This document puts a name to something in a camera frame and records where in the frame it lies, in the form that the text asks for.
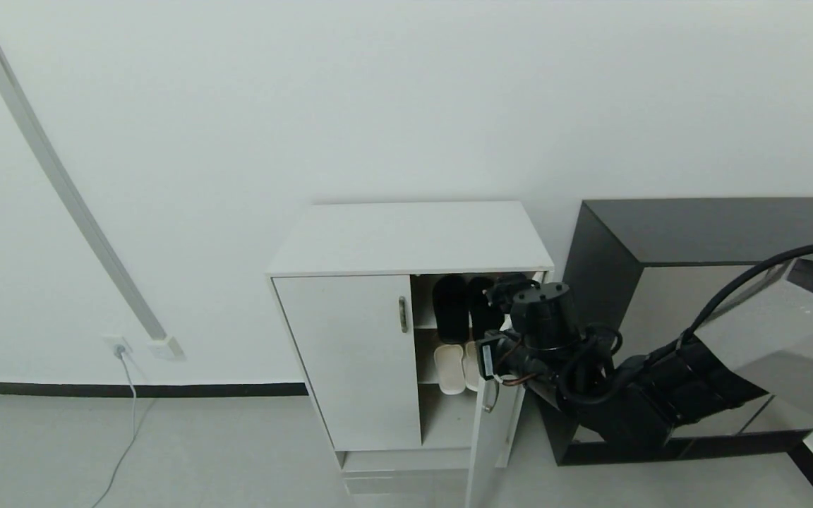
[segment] cabinet top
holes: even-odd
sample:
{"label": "cabinet top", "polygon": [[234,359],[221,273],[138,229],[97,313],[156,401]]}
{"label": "cabinet top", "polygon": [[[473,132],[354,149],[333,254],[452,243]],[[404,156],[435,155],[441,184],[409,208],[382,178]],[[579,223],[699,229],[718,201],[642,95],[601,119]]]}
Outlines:
{"label": "cabinet top", "polygon": [[310,206],[270,276],[554,269],[520,202]]}

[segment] gray floor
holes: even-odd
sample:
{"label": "gray floor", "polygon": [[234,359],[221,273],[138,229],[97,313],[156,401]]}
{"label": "gray floor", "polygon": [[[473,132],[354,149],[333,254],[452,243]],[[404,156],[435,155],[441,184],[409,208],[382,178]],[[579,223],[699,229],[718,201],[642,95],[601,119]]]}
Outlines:
{"label": "gray floor", "polygon": [[[350,498],[306,398],[159,399],[100,508],[450,507],[459,495]],[[127,399],[0,396],[0,507],[86,508],[130,432]],[[784,454],[558,469],[526,405],[491,506],[813,507]]]}

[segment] white wall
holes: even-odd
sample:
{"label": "white wall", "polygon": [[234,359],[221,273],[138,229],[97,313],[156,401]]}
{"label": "white wall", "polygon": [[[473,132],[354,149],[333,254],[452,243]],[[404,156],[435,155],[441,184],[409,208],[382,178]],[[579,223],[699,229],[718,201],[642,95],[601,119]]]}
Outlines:
{"label": "white wall", "polygon": [[0,0],[0,42],[186,363],[158,363],[0,104],[0,380],[290,382],[310,202],[813,195],[813,3]]}

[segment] white shoe cabinet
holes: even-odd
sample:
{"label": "white shoe cabinet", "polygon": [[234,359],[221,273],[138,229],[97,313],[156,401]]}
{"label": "white shoe cabinet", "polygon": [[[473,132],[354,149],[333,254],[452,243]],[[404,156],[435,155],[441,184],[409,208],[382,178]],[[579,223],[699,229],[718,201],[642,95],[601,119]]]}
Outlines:
{"label": "white shoe cabinet", "polygon": [[519,202],[307,209],[267,276],[349,492],[465,488],[465,506],[485,504],[524,390],[440,392],[432,286],[553,270]]}

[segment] open cabinet door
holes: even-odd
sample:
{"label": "open cabinet door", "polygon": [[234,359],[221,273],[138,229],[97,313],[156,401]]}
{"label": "open cabinet door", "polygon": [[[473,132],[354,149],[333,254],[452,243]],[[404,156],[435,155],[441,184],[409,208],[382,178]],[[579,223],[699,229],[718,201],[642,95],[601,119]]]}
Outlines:
{"label": "open cabinet door", "polygon": [[466,508],[484,508],[494,496],[493,480],[498,459],[507,449],[517,395],[522,387],[502,386],[496,380],[480,380],[472,425],[472,451]]}

